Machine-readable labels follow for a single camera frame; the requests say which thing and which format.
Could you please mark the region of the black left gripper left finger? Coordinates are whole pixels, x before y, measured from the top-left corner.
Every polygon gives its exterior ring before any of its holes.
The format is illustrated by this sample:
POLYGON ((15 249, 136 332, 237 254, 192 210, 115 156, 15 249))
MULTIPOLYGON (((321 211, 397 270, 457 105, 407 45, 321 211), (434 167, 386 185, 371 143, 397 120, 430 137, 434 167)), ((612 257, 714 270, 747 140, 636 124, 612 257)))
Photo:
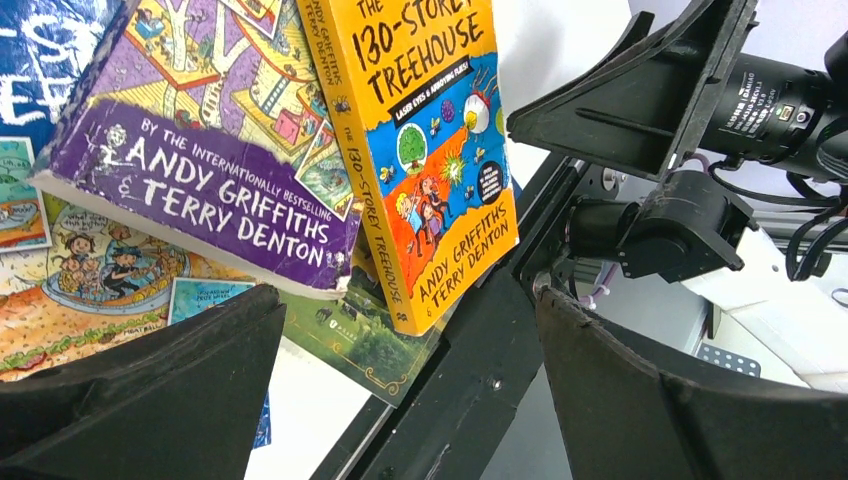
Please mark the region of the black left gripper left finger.
POLYGON ((268 285, 1 387, 5 479, 240 479, 286 308, 268 285))

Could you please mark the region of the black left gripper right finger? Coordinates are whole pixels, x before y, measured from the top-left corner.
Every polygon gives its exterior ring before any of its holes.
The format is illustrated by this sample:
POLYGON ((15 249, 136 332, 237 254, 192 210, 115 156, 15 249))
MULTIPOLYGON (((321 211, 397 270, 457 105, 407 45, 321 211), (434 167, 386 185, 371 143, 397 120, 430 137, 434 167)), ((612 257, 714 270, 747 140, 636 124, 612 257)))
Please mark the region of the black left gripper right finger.
POLYGON ((576 479, 843 479, 847 398, 711 365, 549 287, 536 322, 576 479))

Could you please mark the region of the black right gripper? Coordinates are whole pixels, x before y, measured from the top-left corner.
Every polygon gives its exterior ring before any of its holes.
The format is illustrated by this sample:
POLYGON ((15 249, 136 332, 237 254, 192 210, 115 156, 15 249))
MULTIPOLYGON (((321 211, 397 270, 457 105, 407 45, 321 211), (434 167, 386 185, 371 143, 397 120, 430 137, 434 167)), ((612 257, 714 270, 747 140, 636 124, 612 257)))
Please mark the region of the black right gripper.
MULTIPOLYGON (((509 115, 518 143, 657 181, 694 152, 718 107, 748 33, 753 1, 692 1, 650 29, 635 15, 615 47, 577 79, 509 115)), ((690 280, 744 260, 753 209, 711 177, 676 171, 641 202, 581 198, 566 243, 579 258, 613 261, 630 278, 690 280)))

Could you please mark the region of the yellow 130-storey treehouse book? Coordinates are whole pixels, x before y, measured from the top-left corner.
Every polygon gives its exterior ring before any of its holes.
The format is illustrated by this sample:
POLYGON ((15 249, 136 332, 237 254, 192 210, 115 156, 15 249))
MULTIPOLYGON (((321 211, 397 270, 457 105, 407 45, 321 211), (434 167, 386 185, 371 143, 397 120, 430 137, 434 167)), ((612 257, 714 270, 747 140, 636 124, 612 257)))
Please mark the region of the yellow 130-storey treehouse book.
POLYGON ((430 330, 519 241, 488 1, 302 1, 394 329, 430 330))

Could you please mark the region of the purple 52-storey treehouse book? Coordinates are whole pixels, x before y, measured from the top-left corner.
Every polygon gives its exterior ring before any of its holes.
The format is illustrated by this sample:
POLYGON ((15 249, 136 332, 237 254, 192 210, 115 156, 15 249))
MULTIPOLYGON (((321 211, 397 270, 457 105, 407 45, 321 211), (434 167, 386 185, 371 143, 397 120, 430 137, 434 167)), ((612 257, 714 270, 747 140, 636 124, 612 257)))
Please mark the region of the purple 52-storey treehouse book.
POLYGON ((360 216, 294 1, 124 1, 30 183, 277 288, 347 291, 360 216))

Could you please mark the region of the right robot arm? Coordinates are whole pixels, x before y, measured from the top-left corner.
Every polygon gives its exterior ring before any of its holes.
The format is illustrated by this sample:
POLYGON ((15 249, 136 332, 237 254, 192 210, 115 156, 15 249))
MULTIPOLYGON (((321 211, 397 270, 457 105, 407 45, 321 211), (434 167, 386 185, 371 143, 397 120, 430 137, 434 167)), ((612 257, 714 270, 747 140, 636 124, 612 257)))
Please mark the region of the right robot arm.
POLYGON ((515 142, 657 185, 641 204, 576 202, 564 225, 568 252, 672 283, 743 269, 752 192, 720 172, 749 161, 786 174, 797 194, 784 205, 816 211, 787 244, 787 277, 823 274, 847 228, 847 196, 808 183, 847 183, 846 39, 816 71, 742 52, 756 24, 751 1, 693 1, 663 28, 652 23, 651 13, 635 15, 595 67, 507 119, 515 142))

